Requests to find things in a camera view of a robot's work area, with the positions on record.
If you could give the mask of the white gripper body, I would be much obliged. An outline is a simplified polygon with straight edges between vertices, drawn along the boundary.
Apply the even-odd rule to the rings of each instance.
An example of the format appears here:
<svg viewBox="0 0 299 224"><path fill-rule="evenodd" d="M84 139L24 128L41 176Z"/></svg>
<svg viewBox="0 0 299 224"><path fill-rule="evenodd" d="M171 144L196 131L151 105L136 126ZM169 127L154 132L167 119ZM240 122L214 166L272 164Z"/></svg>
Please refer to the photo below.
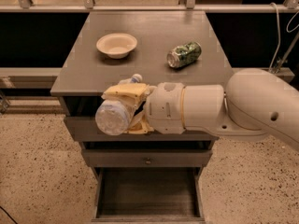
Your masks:
<svg viewBox="0 0 299 224"><path fill-rule="evenodd" d="M160 83L147 97L144 105L146 120L157 132L182 134L184 126L181 115L182 83Z"/></svg>

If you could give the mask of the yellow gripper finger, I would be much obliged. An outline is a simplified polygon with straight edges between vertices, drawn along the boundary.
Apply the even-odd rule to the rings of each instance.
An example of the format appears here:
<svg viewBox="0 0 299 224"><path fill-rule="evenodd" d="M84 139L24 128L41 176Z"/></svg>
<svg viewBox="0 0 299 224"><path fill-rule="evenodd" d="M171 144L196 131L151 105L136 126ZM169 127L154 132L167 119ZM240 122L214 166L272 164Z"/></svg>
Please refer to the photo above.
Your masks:
<svg viewBox="0 0 299 224"><path fill-rule="evenodd" d="M154 129L149 125L145 112L140 111L138 114L134 115L132 121L129 124L128 129L125 133L129 134L146 134L153 132Z"/></svg>
<svg viewBox="0 0 299 224"><path fill-rule="evenodd" d="M125 105L140 107L150 94L150 86L145 83L126 83L109 87L102 95L104 100L118 100Z"/></svg>

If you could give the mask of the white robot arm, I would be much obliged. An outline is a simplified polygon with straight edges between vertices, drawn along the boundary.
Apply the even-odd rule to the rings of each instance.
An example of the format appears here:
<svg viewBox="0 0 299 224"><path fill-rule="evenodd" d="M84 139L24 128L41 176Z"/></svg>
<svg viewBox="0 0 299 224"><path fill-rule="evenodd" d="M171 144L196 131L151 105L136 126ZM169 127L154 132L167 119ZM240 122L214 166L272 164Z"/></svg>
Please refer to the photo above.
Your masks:
<svg viewBox="0 0 299 224"><path fill-rule="evenodd" d="M226 86L150 86L135 75L102 98L95 121L108 135L201 131L253 140L271 134L299 150L299 91L261 69L237 71Z"/></svg>

